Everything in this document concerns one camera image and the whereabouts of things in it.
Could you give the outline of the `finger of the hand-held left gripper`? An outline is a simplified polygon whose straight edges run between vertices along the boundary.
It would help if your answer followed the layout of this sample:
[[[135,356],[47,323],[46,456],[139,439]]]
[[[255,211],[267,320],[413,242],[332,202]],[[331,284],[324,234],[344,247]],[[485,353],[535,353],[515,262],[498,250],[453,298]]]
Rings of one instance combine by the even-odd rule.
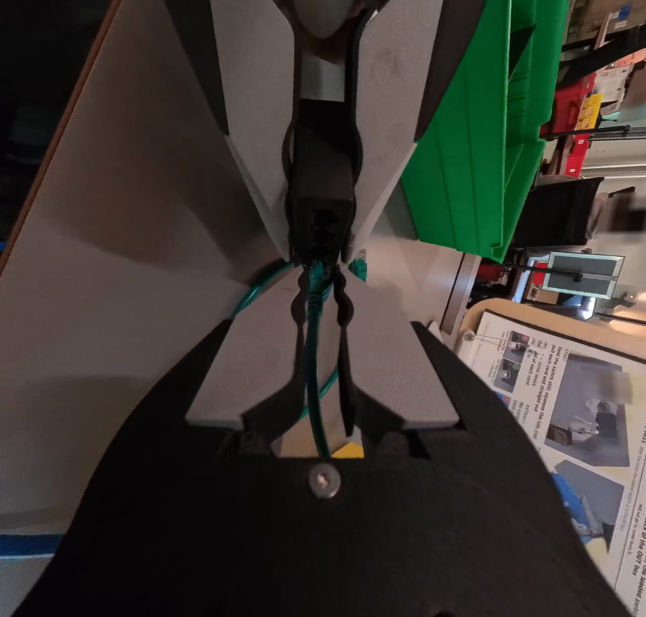
[[[388,0],[363,28],[355,124],[361,167],[343,262],[364,247],[411,158],[444,0]]]
[[[209,1],[227,119],[225,140],[271,241],[288,260],[293,28],[274,0]]]

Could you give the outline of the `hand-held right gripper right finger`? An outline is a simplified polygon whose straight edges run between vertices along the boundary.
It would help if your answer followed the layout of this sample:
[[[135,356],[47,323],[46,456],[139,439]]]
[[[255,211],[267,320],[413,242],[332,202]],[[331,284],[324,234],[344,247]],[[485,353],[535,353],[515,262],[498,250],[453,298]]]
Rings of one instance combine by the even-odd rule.
[[[338,390],[344,429],[381,438],[389,432],[455,426],[459,416],[429,359],[424,325],[412,323],[397,298],[351,271],[333,272]]]

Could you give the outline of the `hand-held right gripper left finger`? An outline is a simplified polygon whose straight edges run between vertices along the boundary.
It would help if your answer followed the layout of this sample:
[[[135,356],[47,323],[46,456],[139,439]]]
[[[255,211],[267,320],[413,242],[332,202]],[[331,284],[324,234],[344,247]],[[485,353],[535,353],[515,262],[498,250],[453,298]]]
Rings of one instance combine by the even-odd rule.
[[[235,316],[185,416],[189,425],[273,442],[300,420],[308,290],[306,271],[294,269]]]

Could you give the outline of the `black network switch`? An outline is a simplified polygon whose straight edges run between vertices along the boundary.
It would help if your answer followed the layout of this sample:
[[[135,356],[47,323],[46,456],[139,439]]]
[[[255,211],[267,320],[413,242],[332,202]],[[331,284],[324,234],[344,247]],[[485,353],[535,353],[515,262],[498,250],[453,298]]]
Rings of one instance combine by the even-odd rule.
[[[286,196],[290,255],[301,266],[334,266],[344,255],[356,212],[356,146],[346,105],[301,99],[292,142]]]

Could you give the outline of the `green plastic bin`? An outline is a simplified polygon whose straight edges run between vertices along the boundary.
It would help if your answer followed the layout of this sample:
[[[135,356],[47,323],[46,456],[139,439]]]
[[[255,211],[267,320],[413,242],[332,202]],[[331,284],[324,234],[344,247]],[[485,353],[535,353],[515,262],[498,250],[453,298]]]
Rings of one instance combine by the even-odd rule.
[[[569,0],[485,0],[401,182],[419,240],[501,263],[545,150]]]

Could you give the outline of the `red toolbox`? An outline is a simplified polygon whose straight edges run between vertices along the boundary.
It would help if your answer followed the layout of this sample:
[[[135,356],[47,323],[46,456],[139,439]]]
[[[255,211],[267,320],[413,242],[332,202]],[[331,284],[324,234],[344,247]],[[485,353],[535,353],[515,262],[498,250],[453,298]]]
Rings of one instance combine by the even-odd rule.
[[[552,174],[581,176],[590,146],[589,131],[596,128],[602,104],[602,96],[593,95],[595,78],[592,73],[555,91],[550,132],[558,137],[549,165]]]

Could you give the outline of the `black angular box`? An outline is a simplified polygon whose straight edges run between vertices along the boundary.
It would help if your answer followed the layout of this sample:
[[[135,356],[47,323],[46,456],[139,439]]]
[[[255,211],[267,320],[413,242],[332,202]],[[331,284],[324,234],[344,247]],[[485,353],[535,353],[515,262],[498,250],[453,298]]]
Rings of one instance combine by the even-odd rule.
[[[603,177],[542,176],[525,201],[511,249],[583,247],[596,235],[608,193]]]

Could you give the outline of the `grey framed panel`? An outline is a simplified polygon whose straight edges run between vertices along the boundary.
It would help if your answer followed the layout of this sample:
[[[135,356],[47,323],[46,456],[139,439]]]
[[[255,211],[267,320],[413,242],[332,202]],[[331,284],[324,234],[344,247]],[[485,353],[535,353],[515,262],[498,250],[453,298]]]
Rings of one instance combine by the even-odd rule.
[[[541,289],[610,300],[624,261],[624,256],[551,251]]]

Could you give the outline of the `wooden display board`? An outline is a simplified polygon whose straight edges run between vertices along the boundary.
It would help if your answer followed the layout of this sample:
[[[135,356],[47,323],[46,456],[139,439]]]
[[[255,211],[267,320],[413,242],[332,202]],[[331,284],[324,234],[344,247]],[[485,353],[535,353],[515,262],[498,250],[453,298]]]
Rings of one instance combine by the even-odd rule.
[[[645,339],[626,335],[609,327],[600,327],[587,322],[545,311],[537,307],[522,305],[511,300],[493,298],[472,306],[463,317],[457,332],[453,353],[459,354],[466,333],[476,334],[482,315],[490,312],[508,320],[546,331],[553,335],[569,337],[580,343],[599,349],[625,355],[629,359],[645,362]]]

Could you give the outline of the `printed instruction sheet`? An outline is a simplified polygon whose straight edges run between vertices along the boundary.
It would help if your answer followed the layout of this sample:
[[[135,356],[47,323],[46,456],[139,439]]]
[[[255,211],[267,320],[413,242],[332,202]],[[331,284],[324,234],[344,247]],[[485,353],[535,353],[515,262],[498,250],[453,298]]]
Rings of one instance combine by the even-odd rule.
[[[645,615],[645,363],[485,312],[460,359],[551,473],[586,551]]]

